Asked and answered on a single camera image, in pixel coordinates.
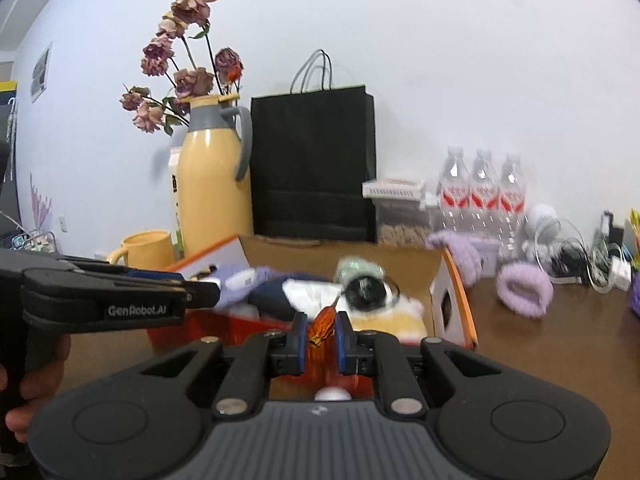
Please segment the person left hand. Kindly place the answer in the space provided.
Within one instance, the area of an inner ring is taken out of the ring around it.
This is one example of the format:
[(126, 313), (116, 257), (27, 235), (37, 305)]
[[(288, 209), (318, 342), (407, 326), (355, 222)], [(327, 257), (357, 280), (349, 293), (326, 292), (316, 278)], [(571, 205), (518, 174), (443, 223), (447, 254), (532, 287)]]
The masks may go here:
[(27, 442), (27, 431), (37, 411), (58, 392), (64, 377), (65, 363), (70, 356), (70, 335), (58, 337), (54, 357), (39, 370), (27, 374), (20, 385), (21, 403), (6, 413), (4, 426), (17, 442)]

